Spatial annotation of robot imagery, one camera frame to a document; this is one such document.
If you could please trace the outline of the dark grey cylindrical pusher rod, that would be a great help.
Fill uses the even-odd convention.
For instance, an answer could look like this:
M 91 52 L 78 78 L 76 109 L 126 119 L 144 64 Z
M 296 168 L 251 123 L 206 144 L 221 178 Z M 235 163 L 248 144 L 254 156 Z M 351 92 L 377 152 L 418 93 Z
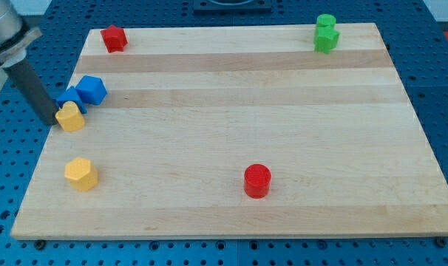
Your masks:
M 5 67 L 4 71 L 43 124 L 53 126 L 58 123 L 55 118 L 58 107 L 26 58 L 12 66 Z

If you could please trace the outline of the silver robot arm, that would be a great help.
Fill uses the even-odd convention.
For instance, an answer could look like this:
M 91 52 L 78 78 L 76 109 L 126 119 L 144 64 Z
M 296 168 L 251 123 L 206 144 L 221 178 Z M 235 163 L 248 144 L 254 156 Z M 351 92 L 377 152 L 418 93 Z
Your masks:
M 58 123 L 58 107 L 45 85 L 27 60 L 27 48 L 42 37 L 38 27 L 31 27 L 9 0 L 0 0 L 0 68 L 27 100 L 43 124 Z

